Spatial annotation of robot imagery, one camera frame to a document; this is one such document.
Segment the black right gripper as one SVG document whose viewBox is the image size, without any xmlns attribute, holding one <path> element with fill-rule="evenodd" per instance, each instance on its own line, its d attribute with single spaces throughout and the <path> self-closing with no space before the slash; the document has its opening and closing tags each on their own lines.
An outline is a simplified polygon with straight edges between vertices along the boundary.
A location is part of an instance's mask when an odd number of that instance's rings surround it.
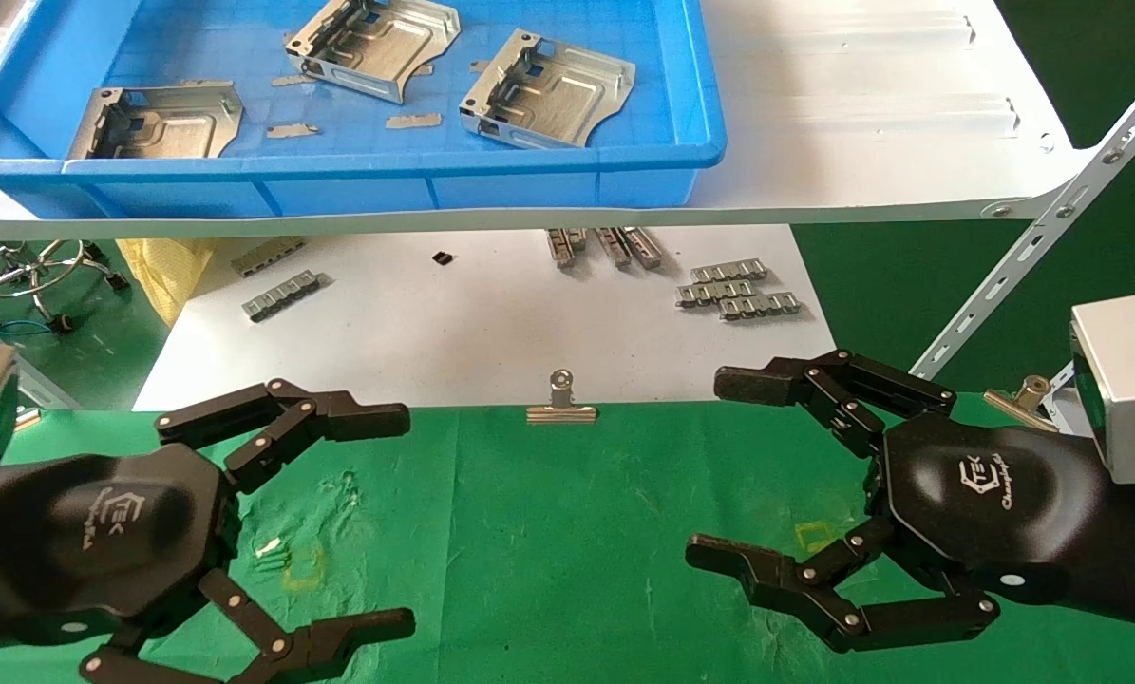
<svg viewBox="0 0 1135 684">
<path fill-rule="evenodd" d="M 958 423 L 943 416 L 952 390 L 841 348 L 718 368 L 714 394 L 802 407 L 854 455 L 880 456 L 878 517 L 810 558 L 706 534 L 686 544 L 691 567 L 737 580 L 750 606 L 792 616 L 838 655 L 978 637 L 1000 615 L 985 592 L 1113 605 L 1111 478 L 1087 438 Z M 885 432 L 874 409 L 910 420 Z M 935 596 L 858 606 L 838 593 L 882 555 Z"/>
</svg>

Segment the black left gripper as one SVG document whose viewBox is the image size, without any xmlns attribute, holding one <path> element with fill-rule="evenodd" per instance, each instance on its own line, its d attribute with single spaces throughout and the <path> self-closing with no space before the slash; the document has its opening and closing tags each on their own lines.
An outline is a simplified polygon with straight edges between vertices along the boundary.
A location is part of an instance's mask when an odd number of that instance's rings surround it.
<svg viewBox="0 0 1135 684">
<path fill-rule="evenodd" d="M 161 415 L 155 432 L 168 446 L 153 453 L 0 467 L 0 639 L 120 630 L 81 662 L 83 679 L 211 683 L 138 657 L 148 637 L 177 630 L 208 601 L 257 648 L 232 683 L 336 678 L 358 649 L 411 637 L 414 614 L 402 607 L 281 631 L 225 572 L 236 554 L 236 493 L 257 492 L 320 439 L 409 430 L 404 404 L 362 406 L 346 390 L 311 392 L 274 378 Z M 246 433 L 224 461 L 225 476 L 193 450 Z"/>
</svg>

